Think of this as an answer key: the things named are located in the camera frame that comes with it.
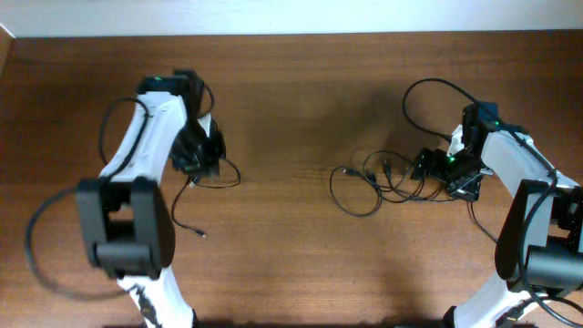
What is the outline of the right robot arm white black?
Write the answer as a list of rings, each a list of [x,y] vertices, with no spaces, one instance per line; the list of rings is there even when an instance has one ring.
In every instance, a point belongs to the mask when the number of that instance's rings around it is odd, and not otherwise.
[[[494,103],[465,107],[448,150],[423,149],[413,179],[432,177],[448,196],[475,202],[482,178],[495,174],[513,198],[497,238],[496,271],[465,303],[451,307],[444,327],[510,327],[539,307],[582,288],[582,188],[559,172],[528,132],[508,125]]]

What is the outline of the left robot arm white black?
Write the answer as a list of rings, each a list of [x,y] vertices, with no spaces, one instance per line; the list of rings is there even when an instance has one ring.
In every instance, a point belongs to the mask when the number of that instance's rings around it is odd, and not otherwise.
[[[147,327],[198,323],[172,270],[176,234],[160,184],[168,163],[188,179],[219,174],[226,146],[201,109],[209,92],[193,70],[142,79],[117,152],[97,178],[77,185],[88,260],[129,294]]]

